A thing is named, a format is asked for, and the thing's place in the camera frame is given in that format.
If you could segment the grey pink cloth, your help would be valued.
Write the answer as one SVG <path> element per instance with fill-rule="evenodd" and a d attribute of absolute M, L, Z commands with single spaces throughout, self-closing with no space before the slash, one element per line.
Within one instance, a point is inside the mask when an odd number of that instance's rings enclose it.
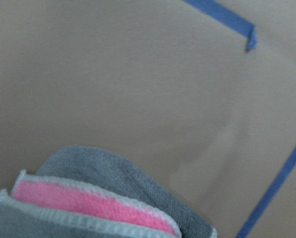
<path fill-rule="evenodd" d="M 0 191 L 0 238 L 215 238 L 216 229 L 127 159 L 69 146 Z"/>

